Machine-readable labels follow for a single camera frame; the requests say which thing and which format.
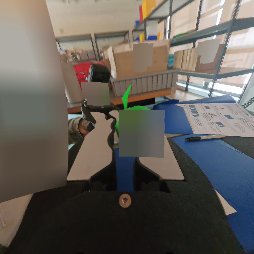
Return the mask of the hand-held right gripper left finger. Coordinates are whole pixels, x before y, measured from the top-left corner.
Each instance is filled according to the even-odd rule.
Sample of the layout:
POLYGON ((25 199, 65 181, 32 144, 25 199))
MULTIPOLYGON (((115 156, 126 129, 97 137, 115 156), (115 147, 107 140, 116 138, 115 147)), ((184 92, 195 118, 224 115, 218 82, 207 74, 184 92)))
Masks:
POLYGON ((85 138, 67 176, 68 181, 90 180, 113 161, 115 119, 106 119, 103 113, 92 112, 96 120, 85 138))

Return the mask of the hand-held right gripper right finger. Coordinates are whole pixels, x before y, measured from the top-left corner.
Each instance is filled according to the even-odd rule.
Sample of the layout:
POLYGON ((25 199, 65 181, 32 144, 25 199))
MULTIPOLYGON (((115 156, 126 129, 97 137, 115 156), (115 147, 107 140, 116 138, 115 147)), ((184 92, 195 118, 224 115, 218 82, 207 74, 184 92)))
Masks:
POLYGON ((164 157, 137 157, 133 166, 134 181, 183 181, 184 175, 167 139, 164 157))

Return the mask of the green plastic toy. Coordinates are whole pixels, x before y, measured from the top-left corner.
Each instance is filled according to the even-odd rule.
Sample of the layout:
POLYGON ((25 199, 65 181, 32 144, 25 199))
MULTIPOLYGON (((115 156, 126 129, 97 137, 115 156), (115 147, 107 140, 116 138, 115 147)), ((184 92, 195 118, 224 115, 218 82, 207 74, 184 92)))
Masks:
MULTIPOLYGON (((132 85, 130 85, 127 88, 127 90, 125 91, 125 93, 122 97, 124 110, 150 110, 150 109, 146 108, 145 106, 140 106, 140 105, 128 108, 128 98, 129 98, 129 93, 130 93, 131 88, 132 88, 132 85)), ((117 119, 116 124, 115 124, 114 144, 119 144, 118 135, 119 135, 119 119, 117 119)))

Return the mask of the blue paper folder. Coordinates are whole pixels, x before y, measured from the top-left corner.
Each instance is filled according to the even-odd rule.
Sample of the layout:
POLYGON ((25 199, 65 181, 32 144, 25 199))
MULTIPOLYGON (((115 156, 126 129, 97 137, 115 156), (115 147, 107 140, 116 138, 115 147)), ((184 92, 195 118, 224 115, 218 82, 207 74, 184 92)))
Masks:
POLYGON ((168 142, 185 179, 131 193, 121 253, 253 253, 253 158, 219 140, 168 142), (226 216, 215 190, 237 213, 226 216))

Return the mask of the person's left hand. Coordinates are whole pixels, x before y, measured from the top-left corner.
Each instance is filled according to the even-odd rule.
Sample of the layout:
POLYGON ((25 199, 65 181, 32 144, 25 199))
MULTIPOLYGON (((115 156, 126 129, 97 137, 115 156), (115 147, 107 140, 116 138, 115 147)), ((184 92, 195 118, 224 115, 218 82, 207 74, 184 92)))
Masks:
POLYGON ((95 126, 92 122, 83 118, 81 118, 78 123, 78 131, 83 138, 85 138, 94 128, 95 126))

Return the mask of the red plastic basket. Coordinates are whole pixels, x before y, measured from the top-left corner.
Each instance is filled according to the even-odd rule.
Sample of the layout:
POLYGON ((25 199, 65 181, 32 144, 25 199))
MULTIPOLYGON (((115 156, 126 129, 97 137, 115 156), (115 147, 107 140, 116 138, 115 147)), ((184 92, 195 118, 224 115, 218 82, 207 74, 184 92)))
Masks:
POLYGON ((76 64, 73 66, 79 82, 87 82, 88 81, 89 70, 90 70, 90 66, 92 64, 105 65, 105 62, 104 61, 84 62, 84 63, 79 63, 79 64, 76 64))

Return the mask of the large cardboard box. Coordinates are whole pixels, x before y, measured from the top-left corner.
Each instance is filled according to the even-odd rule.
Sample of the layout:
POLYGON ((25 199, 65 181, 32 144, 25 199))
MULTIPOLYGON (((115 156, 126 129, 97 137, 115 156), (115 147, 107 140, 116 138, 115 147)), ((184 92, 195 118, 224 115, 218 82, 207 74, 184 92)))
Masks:
POLYGON ((130 78, 167 70, 171 40, 132 42, 105 49, 111 77, 130 78))

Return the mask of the background shelving unit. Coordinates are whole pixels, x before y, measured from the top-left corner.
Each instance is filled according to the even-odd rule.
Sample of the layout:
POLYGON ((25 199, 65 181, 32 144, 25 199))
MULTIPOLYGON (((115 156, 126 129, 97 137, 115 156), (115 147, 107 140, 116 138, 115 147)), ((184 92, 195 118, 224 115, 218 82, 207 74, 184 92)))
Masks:
POLYGON ((104 46, 129 42, 129 31, 110 31, 95 34, 56 37, 58 51, 65 54, 72 64, 102 60, 104 46))

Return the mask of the pale cylinder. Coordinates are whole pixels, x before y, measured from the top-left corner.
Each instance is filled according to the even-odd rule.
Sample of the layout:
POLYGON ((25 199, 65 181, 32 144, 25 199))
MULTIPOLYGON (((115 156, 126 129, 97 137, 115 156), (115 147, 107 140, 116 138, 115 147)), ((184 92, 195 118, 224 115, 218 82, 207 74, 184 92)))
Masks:
POLYGON ((74 69, 74 66, 61 60, 61 68, 64 79, 65 94, 70 104, 82 103, 82 91, 74 69))

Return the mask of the wooden table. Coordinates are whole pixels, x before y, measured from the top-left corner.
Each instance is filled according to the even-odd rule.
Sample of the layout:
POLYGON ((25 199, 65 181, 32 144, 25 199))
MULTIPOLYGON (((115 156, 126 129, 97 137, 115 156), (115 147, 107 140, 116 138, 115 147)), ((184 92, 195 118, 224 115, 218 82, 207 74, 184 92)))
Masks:
MULTIPOLYGON (((151 92, 142 93, 142 94, 129 95, 128 102, 131 103, 131 102, 142 101, 142 100, 147 100, 147 99, 156 98, 156 97, 168 96, 175 92, 176 92, 176 87, 172 89, 157 90, 157 91, 151 91, 151 92)), ((112 90, 110 90, 110 101, 114 105, 122 104, 122 98, 116 97, 112 90)), ((81 105, 80 104, 70 105, 69 102, 67 101, 67 110, 68 110, 68 114, 77 114, 78 112, 81 111, 81 105)))

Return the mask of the grey plastic crate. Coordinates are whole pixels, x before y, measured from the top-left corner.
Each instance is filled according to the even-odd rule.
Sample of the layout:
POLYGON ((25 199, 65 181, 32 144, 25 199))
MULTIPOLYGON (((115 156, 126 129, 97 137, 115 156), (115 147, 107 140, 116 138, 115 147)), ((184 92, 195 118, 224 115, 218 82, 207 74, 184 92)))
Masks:
POLYGON ((110 81, 116 97, 123 97, 130 86, 129 95, 135 96, 176 87, 179 72, 179 69, 170 69, 130 78, 110 78, 110 81))

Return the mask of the black marker pen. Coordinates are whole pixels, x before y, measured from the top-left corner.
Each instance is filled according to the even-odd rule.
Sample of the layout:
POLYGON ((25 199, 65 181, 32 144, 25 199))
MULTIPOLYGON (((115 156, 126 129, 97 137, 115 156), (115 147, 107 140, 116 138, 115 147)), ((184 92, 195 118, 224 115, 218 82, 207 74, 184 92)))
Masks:
POLYGON ((208 140, 208 139, 221 139, 225 138, 226 135, 207 135, 207 136, 193 136, 185 138, 186 141, 200 141, 200 140, 208 140))

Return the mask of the blue paper sheet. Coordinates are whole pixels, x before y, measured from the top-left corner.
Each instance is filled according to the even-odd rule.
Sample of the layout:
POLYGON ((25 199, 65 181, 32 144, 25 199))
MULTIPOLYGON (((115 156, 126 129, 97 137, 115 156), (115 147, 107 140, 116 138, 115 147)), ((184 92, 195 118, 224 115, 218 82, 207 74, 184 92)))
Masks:
POLYGON ((193 134, 183 107, 178 104, 156 104, 153 110, 165 111, 165 133, 168 134, 193 134))
POLYGON ((182 101, 176 104, 214 104, 214 103, 236 103, 233 97, 230 95, 208 97, 197 100, 182 101))

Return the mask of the white paper sheet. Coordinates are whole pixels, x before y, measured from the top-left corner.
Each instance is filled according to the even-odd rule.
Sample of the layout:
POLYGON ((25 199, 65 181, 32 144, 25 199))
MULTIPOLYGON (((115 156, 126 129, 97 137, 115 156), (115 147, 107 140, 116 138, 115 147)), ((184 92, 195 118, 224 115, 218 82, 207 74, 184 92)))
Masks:
POLYGON ((237 213, 237 211, 215 190, 226 216, 237 213))

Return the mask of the printed instruction sheet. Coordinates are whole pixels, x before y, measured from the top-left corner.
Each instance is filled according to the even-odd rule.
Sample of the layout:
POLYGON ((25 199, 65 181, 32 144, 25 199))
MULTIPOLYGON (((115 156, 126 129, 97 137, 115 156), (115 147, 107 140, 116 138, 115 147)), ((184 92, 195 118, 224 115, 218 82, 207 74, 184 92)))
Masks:
POLYGON ((237 103, 178 104, 193 134, 254 137, 254 117, 237 103))

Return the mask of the yellow box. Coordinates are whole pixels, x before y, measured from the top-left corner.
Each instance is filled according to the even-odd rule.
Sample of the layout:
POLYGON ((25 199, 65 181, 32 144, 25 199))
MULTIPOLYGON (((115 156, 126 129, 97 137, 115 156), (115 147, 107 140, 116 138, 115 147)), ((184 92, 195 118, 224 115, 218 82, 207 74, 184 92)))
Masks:
POLYGON ((139 8, 140 21, 143 21, 156 7, 155 0, 144 0, 139 8))

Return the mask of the stack of flat cardboard boxes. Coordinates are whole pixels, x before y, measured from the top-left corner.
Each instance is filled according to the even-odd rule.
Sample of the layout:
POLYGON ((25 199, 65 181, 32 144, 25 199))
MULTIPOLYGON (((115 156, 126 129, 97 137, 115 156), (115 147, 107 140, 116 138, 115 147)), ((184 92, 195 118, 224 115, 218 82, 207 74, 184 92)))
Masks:
POLYGON ((201 46, 176 51, 174 53, 173 68, 183 72, 214 74, 223 44, 211 43, 211 53, 205 53, 201 46))

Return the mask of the white card with black print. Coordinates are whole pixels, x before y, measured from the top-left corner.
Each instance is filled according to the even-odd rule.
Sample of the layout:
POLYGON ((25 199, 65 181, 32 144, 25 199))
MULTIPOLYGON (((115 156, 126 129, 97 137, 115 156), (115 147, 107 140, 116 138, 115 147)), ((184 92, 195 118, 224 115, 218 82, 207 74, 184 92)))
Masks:
POLYGON ((254 73, 244 86, 238 103, 252 115, 254 115, 254 73))

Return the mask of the person's pale clothing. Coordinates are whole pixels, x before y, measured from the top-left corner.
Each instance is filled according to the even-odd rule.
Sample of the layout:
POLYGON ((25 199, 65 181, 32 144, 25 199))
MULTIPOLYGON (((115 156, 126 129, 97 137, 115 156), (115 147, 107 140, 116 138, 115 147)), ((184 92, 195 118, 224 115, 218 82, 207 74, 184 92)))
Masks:
POLYGON ((0 203, 0 244, 8 247, 15 237, 33 194, 0 203))

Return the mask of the metal shelf rack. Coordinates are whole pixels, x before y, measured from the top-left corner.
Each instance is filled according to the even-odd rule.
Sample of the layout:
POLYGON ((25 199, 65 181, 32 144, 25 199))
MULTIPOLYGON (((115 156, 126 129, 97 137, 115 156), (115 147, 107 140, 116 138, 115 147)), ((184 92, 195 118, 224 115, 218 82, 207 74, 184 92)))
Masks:
POLYGON ((184 63, 178 76, 183 91, 211 97, 229 93, 241 99, 253 76, 253 1, 159 1, 134 25, 132 40, 163 25, 163 39, 172 39, 171 53, 220 39, 225 44, 215 67, 195 70, 184 63))

